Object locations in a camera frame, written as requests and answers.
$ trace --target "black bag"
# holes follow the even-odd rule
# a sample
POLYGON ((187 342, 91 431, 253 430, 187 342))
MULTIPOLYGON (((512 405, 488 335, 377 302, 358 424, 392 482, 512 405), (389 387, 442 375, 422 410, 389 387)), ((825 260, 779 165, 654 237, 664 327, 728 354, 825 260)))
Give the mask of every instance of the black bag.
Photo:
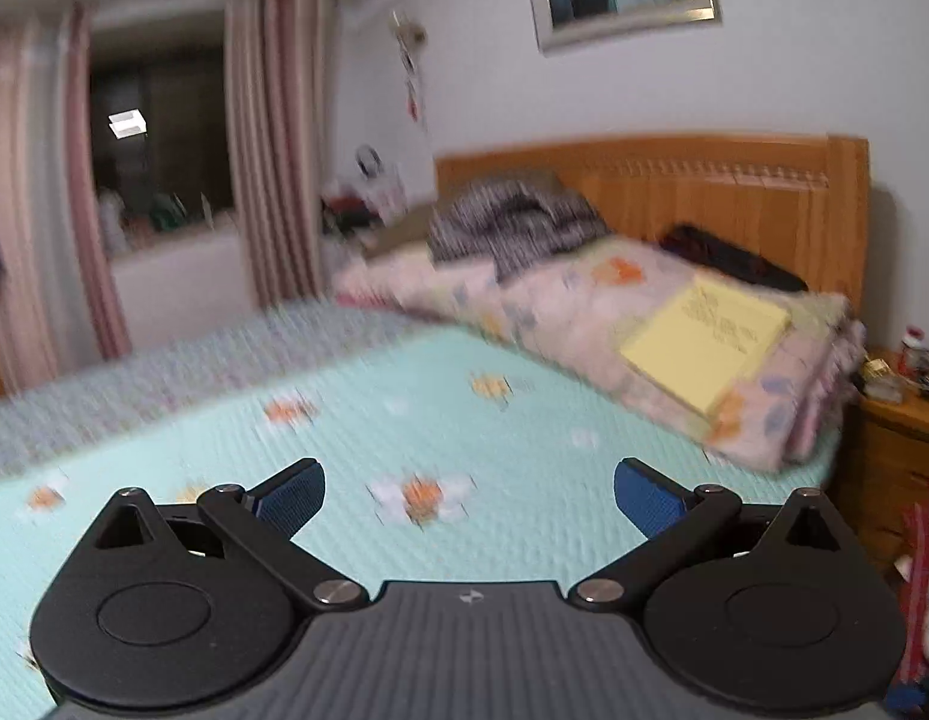
POLYGON ((785 293, 808 291, 808 285, 798 276, 691 224, 672 227, 658 245, 682 260, 713 268, 746 284, 785 293))

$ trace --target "ceiling light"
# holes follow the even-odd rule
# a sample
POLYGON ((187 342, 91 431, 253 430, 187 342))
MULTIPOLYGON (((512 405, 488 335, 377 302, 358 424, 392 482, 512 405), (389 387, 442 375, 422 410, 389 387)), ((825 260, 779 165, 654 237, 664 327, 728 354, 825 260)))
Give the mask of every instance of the ceiling light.
POLYGON ((133 111, 125 111, 124 113, 116 113, 113 116, 109 116, 108 121, 111 122, 111 124, 108 124, 108 127, 111 127, 114 137, 118 139, 148 132, 148 124, 145 123, 145 117, 141 115, 141 111, 137 108, 133 111))

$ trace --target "window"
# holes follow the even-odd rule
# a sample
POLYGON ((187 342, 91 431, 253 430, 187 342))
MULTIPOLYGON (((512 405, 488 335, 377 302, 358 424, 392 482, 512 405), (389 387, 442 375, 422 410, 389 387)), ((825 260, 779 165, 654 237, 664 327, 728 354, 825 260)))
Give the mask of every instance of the window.
POLYGON ((223 50, 93 71, 91 140, 98 197, 109 203, 120 197, 131 247, 232 208, 223 50))

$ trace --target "metal screw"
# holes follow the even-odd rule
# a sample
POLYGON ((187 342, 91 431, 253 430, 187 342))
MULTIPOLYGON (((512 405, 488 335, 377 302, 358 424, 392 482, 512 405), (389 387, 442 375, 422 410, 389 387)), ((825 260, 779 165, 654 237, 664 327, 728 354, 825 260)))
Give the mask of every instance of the metal screw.
POLYGON ((328 579, 314 588, 314 598, 323 604, 350 604, 360 596, 360 584, 355 584, 350 579, 328 579))
POLYGON ((575 591, 590 604, 608 604, 625 594, 624 587, 614 579, 586 579, 575 591))

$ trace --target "orange flower print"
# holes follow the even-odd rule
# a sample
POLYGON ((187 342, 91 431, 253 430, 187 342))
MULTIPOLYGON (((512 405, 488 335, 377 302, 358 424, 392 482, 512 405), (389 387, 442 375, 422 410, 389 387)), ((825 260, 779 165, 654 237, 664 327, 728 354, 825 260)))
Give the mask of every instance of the orange flower print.
POLYGON ((56 509, 62 503, 64 503, 64 496, 50 485, 31 490, 31 495, 28 497, 28 508, 35 511, 38 509, 56 509))
POLYGON ((644 271, 633 262, 612 257, 602 262, 591 271, 595 283, 606 287, 624 287, 628 284, 640 284, 644 281, 644 271))
POLYGON ((508 405, 508 398, 514 394, 508 379, 504 376, 475 376, 471 379, 471 391, 478 397, 487 398, 501 404, 502 408, 508 405))
POLYGON ((741 410, 744 406, 745 399, 733 389, 725 395, 711 420, 711 432, 705 437, 705 442, 728 442, 738 437, 741 434, 741 410))
POLYGON ((508 334, 505 332, 505 327, 501 324, 501 319, 498 319, 495 314, 481 314, 481 317, 478 319, 478 324, 486 335, 500 338, 501 341, 508 341, 508 334))
POLYGON ((442 478, 413 474, 404 480, 382 479, 367 491, 380 507, 382 522, 410 522, 424 528, 434 522, 456 522, 468 516, 465 500, 475 488, 471 476, 452 474, 442 478))
POLYGON ((271 423, 293 425, 312 421, 317 416, 317 407, 304 398, 279 398, 265 406, 265 415, 271 423))
POLYGON ((413 476, 409 482, 402 485, 401 493, 404 493, 405 514, 408 514, 408 519, 415 525, 420 527, 437 519, 437 507, 444 498, 437 481, 413 476))
POLYGON ((51 473, 43 485, 31 490, 24 506, 17 512, 17 517, 25 522, 39 522, 50 517, 52 512, 64 506, 64 490, 67 485, 68 478, 64 474, 51 473))
POLYGON ((175 503, 197 503, 197 498, 204 493, 204 490, 207 490, 207 488, 208 485, 187 485, 184 490, 178 493, 178 497, 175 498, 175 503))

